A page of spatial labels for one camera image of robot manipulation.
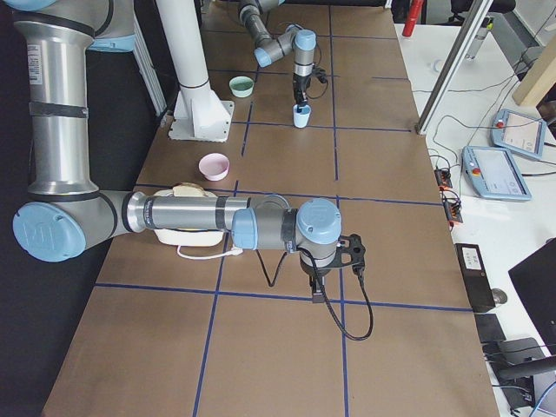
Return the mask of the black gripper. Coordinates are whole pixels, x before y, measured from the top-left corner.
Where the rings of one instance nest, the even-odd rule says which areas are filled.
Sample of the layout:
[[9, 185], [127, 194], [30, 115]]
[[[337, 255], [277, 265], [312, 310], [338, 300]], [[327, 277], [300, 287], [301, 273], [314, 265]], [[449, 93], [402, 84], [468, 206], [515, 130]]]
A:
[[325, 276], [331, 271], [331, 268], [322, 267], [319, 261], [309, 255], [300, 255], [300, 264], [302, 270], [309, 277], [309, 284], [311, 286], [311, 301], [313, 303], [325, 302]]
[[300, 76], [293, 74], [294, 100], [297, 102], [295, 112], [305, 114], [307, 112], [308, 93], [307, 89], [311, 83], [311, 75]]

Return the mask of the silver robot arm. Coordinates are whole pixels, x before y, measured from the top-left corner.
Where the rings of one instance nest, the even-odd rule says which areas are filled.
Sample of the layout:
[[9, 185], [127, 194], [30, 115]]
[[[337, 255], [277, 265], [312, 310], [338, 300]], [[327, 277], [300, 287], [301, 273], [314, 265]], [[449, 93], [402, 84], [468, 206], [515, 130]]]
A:
[[254, 56], [260, 67], [268, 67], [291, 52], [295, 53], [293, 93], [295, 113], [300, 114], [308, 108], [308, 88], [315, 70], [316, 34], [297, 24], [290, 24], [280, 36], [273, 37], [261, 15], [281, 4], [283, 1], [278, 0], [241, 0], [238, 17], [255, 43]]
[[[314, 302], [327, 301], [323, 276], [341, 265], [341, 214], [314, 199], [290, 208], [281, 196], [148, 196], [101, 191], [89, 177], [86, 50], [131, 51], [134, 1], [3, 1], [27, 44], [30, 116], [36, 177], [33, 201], [14, 215], [19, 245], [41, 261], [66, 261], [124, 233], [145, 229], [231, 232], [236, 248], [299, 252]], [[315, 34], [290, 26], [273, 38], [261, 13], [284, 1], [239, 1], [241, 24], [266, 67], [295, 52], [296, 105], [308, 110], [306, 84], [314, 72]], [[180, 87], [178, 139], [225, 142], [234, 104], [211, 89], [194, 1], [156, 1]]]

